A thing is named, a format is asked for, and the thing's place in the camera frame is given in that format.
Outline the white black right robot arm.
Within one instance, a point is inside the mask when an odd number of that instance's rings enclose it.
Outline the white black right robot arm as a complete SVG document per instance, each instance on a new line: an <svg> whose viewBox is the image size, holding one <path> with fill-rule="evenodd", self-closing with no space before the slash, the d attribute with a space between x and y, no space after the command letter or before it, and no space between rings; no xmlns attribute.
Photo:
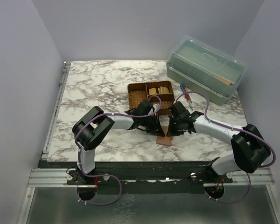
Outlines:
<svg viewBox="0 0 280 224"><path fill-rule="evenodd" d="M206 119L202 112L190 113L181 102L169 107L168 136L188 133L201 133L214 137L232 148L232 154L211 161L205 171L206 179L215 183L228 172L244 171L252 174L271 155L258 129L247 126L232 127L218 121Z"/></svg>

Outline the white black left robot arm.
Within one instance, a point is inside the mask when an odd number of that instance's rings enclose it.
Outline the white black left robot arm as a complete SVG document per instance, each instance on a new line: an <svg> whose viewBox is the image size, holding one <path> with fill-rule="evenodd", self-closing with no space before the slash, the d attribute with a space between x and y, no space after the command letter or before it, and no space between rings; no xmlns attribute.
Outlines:
<svg viewBox="0 0 280 224"><path fill-rule="evenodd" d="M134 130L138 129L151 135L164 137L158 111L162 102L155 96L159 103L156 106L149 100L143 100L140 104L124 113L104 112L95 106L88 111L72 128L75 144L78 146L77 176L83 184L90 184L94 178L108 176L117 179L110 174L95 175L95 149L100 145L106 135L112 129Z"/></svg>

